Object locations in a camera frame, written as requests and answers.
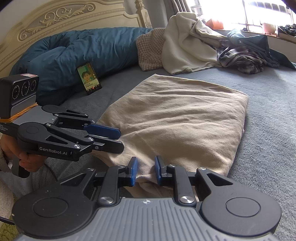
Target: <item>blue garment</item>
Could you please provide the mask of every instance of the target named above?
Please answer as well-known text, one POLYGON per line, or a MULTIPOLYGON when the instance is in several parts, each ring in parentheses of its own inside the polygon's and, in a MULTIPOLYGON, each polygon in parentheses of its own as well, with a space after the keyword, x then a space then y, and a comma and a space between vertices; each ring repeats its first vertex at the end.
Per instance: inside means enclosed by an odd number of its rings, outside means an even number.
POLYGON ((149 31, 149 28, 118 27, 55 34, 30 46, 10 75, 38 75, 37 103, 60 105, 75 92, 85 90, 78 66, 90 62, 99 78, 136 65, 136 38, 149 31))
POLYGON ((279 68, 280 65, 296 70, 295 64, 282 53, 269 48, 266 34, 245 37, 238 29, 231 30, 227 37, 235 46, 246 46, 253 50, 258 56, 266 60, 266 65, 272 68, 279 68))

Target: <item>red and white sticker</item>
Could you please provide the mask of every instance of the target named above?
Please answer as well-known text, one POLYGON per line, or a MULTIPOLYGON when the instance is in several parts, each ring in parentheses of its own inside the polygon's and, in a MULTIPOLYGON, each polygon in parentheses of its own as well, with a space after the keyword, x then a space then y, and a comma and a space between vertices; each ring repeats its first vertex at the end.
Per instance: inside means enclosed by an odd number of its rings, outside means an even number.
POLYGON ((31 78, 38 76, 38 75, 35 75, 35 74, 21 74, 21 75, 31 77, 31 78))

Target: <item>orange rubber band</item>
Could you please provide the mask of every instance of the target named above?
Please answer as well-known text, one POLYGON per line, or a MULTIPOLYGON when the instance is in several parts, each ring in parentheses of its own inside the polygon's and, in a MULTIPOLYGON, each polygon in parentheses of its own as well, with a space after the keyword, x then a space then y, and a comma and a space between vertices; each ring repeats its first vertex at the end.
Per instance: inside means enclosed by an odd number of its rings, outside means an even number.
POLYGON ((26 112, 28 112, 30 109, 32 109, 33 107, 35 107, 37 105, 38 104, 35 103, 35 104, 23 109, 21 112, 18 112, 17 114, 10 117, 9 119, 0 119, 0 123, 12 123, 15 119, 19 118, 20 116, 22 116, 23 114, 25 114, 26 112))

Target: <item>plaid shirt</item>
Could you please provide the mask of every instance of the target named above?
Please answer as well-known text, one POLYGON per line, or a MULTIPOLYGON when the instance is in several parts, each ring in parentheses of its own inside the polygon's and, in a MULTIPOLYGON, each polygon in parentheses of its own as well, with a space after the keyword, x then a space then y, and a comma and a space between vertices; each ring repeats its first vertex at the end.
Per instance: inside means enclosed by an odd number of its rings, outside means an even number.
POLYGON ((256 74, 263 71, 266 60, 246 46, 228 46, 228 40, 222 41, 222 47, 217 50, 217 59, 223 67, 234 66, 245 74, 256 74))

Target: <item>window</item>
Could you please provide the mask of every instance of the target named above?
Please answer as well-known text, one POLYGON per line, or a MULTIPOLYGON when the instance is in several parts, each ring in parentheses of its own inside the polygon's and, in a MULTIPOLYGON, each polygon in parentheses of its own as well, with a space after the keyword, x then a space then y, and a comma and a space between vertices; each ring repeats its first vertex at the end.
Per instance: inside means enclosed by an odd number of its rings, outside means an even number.
POLYGON ((292 25, 292 11, 281 0, 187 0, 193 12, 206 20, 223 21, 225 29, 247 28, 262 32, 262 23, 292 25))

